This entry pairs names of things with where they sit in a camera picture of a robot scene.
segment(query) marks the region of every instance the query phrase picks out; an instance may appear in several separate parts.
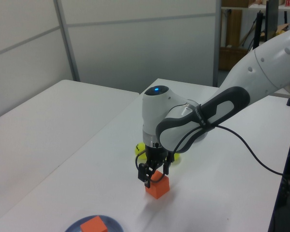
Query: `orange cube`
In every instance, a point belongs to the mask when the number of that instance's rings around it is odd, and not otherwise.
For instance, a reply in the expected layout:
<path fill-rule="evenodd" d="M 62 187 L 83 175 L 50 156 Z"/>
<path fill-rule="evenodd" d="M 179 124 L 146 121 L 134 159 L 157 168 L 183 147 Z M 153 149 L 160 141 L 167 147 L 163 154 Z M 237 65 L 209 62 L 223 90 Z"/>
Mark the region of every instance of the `orange cube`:
<path fill-rule="evenodd" d="M 151 176 L 151 179 L 158 180 L 159 178 L 161 178 L 161 176 L 161 172 L 155 171 L 155 173 Z M 151 182 L 150 188 L 145 187 L 145 190 L 154 198 L 158 199 L 170 190 L 169 178 L 167 176 L 164 176 L 163 179 L 160 180 L 158 183 Z"/>
<path fill-rule="evenodd" d="M 81 225 L 82 232 L 107 232 L 107 227 L 99 216 L 96 216 Z"/>

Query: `wooden shelf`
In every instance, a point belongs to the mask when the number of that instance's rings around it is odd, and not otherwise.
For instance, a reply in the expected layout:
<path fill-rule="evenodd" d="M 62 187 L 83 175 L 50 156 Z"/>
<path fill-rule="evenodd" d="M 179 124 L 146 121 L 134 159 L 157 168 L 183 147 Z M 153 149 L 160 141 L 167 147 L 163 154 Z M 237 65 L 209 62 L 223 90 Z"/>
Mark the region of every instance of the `wooden shelf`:
<path fill-rule="evenodd" d="M 222 7 L 222 9 L 234 9 L 234 10 L 265 10 L 265 5 L 252 4 L 249 8 L 242 7 Z M 280 5 L 278 7 L 279 11 L 290 11 L 290 6 Z"/>

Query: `plate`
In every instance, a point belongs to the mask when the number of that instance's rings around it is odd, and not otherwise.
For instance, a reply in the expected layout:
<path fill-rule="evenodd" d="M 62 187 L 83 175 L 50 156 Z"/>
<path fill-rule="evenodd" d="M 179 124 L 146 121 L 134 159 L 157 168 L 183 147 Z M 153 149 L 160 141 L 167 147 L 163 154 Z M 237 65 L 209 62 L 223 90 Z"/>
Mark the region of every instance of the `plate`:
<path fill-rule="evenodd" d="M 92 219 L 96 216 L 99 216 L 101 218 L 103 223 L 106 225 L 108 232 L 124 232 L 124 230 L 122 229 L 120 224 L 115 219 L 113 219 L 109 216 L 104 216 L 104 215 L 92 215 L 92 216 L 82 218 L 82 219 L 78 220 L 77 222 L 75 222 L 74 224 L 72 224 L 66 230 L 66 232 L 81 232 L 80 225 L 82 225 L 83 223 L 89 221 L 90 219 Z"/>

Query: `wall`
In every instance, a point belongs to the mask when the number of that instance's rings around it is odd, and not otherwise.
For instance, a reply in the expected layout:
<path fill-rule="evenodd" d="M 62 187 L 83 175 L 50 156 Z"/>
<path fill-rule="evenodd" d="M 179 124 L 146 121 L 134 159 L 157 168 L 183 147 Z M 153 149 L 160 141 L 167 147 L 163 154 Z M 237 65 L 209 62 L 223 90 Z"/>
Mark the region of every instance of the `wall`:
<path fill-rule="evenodd" d="M 53 0 L 0 0 L 0 116 L 72 80 Z"/>
<path fill-rule="evenodd" d="M 219 1 L 58 2 L 80 81 L 136 92 L 157 78 L 213 84 Z"/>

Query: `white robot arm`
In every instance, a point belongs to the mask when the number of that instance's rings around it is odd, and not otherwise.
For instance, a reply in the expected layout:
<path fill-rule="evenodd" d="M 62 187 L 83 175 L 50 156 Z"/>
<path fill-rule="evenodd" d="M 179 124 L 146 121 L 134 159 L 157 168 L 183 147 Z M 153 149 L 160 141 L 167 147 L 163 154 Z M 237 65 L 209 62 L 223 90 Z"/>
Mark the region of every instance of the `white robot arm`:
<path fill-rule="evenodd" d="M 165 86 L 148 89 L 142 109 L 147 162 L 139 165 L 139 179 L 149 187 L 151 175 L 166 164 L 166 159 L 172 159 L 170 153 L 178 144 L 178 152 L 187 151 L 200 135 L 288 84 L 290 30 L 248 53 L 202 105 L 181 98 Z M 164 173 L 168 174 L 167 165 Z"/>

